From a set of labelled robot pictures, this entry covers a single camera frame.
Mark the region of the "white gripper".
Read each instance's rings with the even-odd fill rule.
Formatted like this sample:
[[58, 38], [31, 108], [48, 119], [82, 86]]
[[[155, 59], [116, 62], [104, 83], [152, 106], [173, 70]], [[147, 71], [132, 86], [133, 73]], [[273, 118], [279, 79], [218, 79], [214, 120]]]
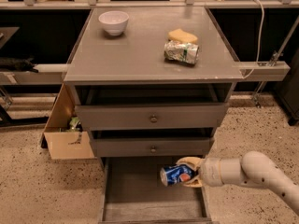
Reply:
[[200, 175], [195, 176], [190, 181], [184, 182], [183, 186], [197, 189], [201, 188], [204, 182], [210, 187], [220, 187], [222, 185], [220, 161], [219, 158], [206, 158], [204, 160], [198, 157], [180, 158], [176, 162], [176, 165], [187, 165], [195, 172], [200, 169]]

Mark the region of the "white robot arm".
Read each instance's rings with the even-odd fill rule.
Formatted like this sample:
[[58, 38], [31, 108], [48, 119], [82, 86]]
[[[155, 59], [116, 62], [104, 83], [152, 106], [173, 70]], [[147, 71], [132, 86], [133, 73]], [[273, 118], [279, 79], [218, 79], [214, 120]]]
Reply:
[[230, 159], [183, 157], [177, 161], [177, 165], [181, 164], [195, 171], [195, 177], [183, 183], [185, 187], [200, 188], [206, 184], [269, 189], [299, 215], [299, 186], [261, 152], [250, 151], [241, 158]]

